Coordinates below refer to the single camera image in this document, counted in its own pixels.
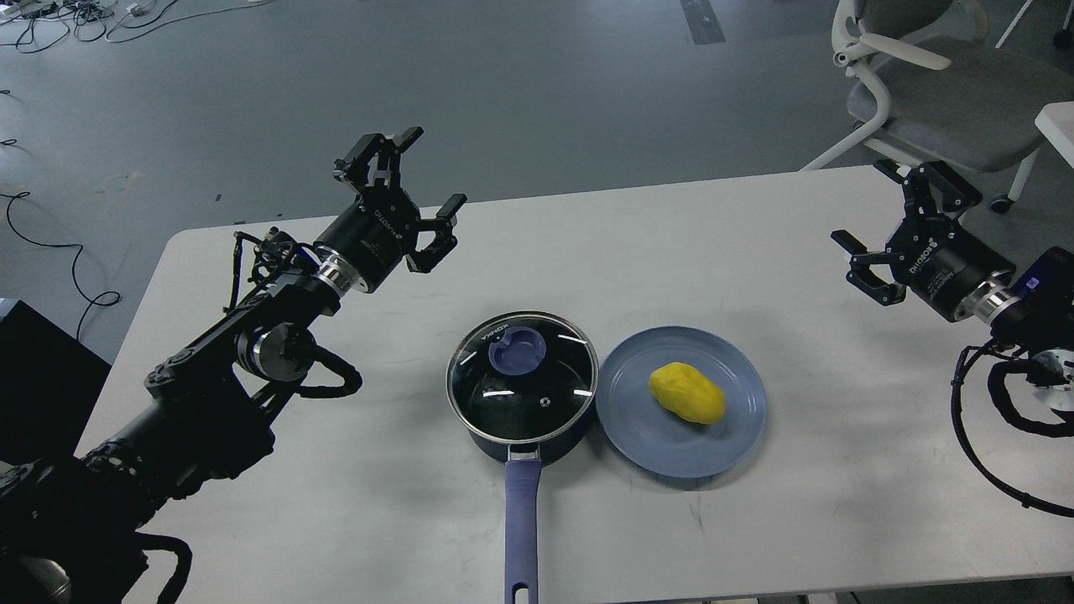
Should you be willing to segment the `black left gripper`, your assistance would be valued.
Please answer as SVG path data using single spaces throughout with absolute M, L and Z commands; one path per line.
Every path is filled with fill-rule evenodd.
M 411 273 L 430 273 L 458 246 L 453 230 L 467 195 L 450 195 L 434 217 L 422 218 L 400 186 L 400 160 L 423 134 L 422 127 L 396 135 L 368 133 L 334 161 L 334 179 L 352 189 L 354 198 L 315 240 L 315 251 L 322 259 L 342 257 L 362 292 L 375 292 L 405 256 Z M 418 249 L 418 234 L 426 232 L 432 241 Z

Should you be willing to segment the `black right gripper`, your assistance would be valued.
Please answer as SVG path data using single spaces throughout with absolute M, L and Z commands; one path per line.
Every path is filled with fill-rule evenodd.
M 880 159 L 873 167 L 900 185 L 908 221 L 894 233 L 891 251 L 868 251 L 847 230 L 830 233 L 850 255 L 845 279 L 852 286 L 882 306 L 900 305 L 909 287 L 954 323 L 970 316 L 967 298 L 979 286 L 990 281 L 1008 285 L 1015 264 L 955 222 L 983 201 L 977 187 L 944 161 L 910 167 Z M 924 221 L 932 216 L 950 221 Z M 896 283 L 880 279 L 874 265 L 891 265 Z

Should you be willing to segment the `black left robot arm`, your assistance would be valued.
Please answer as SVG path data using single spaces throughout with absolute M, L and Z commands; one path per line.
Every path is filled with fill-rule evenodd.
M 295 396 L 354 394 L 360 371 L 317 343 L 313 322 L 350 291 L 371 294 L 401 263 L 429 273 L 456 247 L 467 197 L 450 195 L 424 218 L 400 184 L 400 160 L 424 132 L 365 134 L 335 161 L 334 179 L 354 201 L 311 243 L 277 228 L 234 233 L 222 320 L 146 376 L 148 409 L 84 456 L 3 473 L 4 603 L 120 603 L 150 551 L 175 557 L 156 600 L 180 599 L 191 547 L 145 524 L 169 501 L 271 455 L 272 425 Z

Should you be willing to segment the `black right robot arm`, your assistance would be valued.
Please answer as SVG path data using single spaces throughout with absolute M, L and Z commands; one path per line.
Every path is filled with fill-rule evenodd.
M 874 162 L 899 185 L 903 218 L 879 251 L 845 230 L 832 240 L 848 255 L 845 279 L 879 305 L 912 292 L 950 323 L 977 318 L 990 336 L 959 353 L 950 379 L 952 428 L 971 466 L 1024 508 L 1059 517 L 1070 506 L 1010 486 L 983 464 L 962 419 L 962 388 L 983 357 L 995 359 L 986 386 L 995 409 L 1017 430 L 1071 437 L 1071 253 L 1054 246 L 1021 273 L 1001 253 L 964 228 L 960 218 L 982 195 L 943 161 L 916 167 Z

